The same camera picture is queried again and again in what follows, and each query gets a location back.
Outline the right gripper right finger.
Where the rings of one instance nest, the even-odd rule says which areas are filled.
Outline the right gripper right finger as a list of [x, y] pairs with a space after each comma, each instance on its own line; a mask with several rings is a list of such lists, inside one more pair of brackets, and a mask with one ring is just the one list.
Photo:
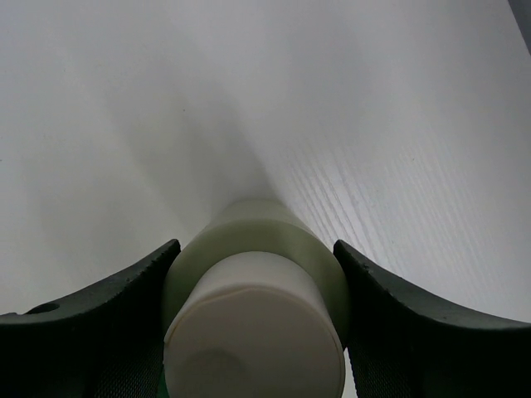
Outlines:
[[441, 298], [346, 242], [348, 355], [359, 397], [528, 397], [530, 325]]

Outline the pale green white-capped bottle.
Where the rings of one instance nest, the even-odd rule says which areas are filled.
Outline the pale green white-capped bottle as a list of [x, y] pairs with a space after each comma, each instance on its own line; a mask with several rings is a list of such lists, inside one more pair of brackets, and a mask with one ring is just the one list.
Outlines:
[[285, 206], [239, 201], [177, 256], [162, 290], [166, 397], [340, 397], [349, 291]]

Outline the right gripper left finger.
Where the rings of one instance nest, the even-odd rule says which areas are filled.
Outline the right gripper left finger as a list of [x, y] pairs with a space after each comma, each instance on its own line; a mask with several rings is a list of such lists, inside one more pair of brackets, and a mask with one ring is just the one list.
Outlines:
[[3, 397], [160, 397], [170, 240], [73, 294], [1, 316]]

